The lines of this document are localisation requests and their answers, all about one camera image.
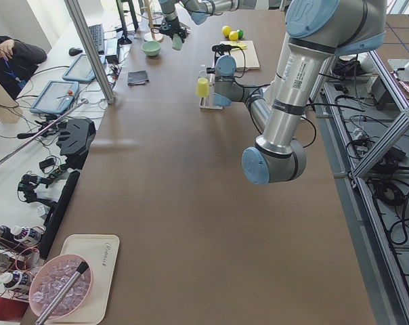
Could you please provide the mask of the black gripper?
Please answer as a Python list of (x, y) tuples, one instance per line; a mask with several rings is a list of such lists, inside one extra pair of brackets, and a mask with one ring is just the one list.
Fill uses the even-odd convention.
[(179, 20), (163, 20), (158, 30), (161, 34), (169, 37), (174, 35), (184, 36), (184, 28), (181, 27)]
[(232, 50), (232, 46), (229, 44), (218, 44), (212, 46), (211, 50), (215, 53), (225, 53), (225, 52), (230, 52)]

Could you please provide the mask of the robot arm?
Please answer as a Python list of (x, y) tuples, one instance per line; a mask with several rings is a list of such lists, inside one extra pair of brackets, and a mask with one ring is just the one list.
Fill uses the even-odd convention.
[(186, 37), (185, 28), (181, 27), (176, 11), (176, 5), (180, 4), (190, 15), (192, 21), (196, 24), (202, 24), (208, 17), (217, 16), (223, 12), (234, 12), (236, 10), (275, 10), (285, 11), (288, 9), (291, 1), (285, 0), (166, 0), (159, 1), (162, 10), (163, 21), (158, 31), (168, 37), (173, 38), (178, 35), (181, 38)]
[(294, 134), (324, 61), (380, 47), (386, 7), (386, 1), (292, 1), (285, 18), (290, 53), (278, 63), (284, 70), (274, 80), (277, 89), (268, 89), (271, 104), (256, 86), (236, 83), (232, 56), (217, 59), (214, 102), (244, 103), (262, 129), (255, 145), (242, 153), (242, 168), (250, 182), (290, 181), (302, 174), (306, 157)]

